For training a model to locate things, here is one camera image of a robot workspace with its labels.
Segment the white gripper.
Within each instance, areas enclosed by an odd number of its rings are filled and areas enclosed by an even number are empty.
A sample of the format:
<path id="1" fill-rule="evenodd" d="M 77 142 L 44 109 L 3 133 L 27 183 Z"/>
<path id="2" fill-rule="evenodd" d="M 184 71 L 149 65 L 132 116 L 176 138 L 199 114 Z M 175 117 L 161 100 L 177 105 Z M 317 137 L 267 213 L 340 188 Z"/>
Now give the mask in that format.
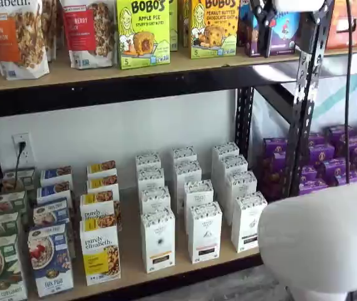
<path id="1" fill-rule="evenodd" d="M 272 26 L 271 21 L 280 12 L 311 12 L 318 11 L 323 0 L 250 0 L 251 9 L 258 23 L 257 50 L 265 58 L 270 57 Z"/>

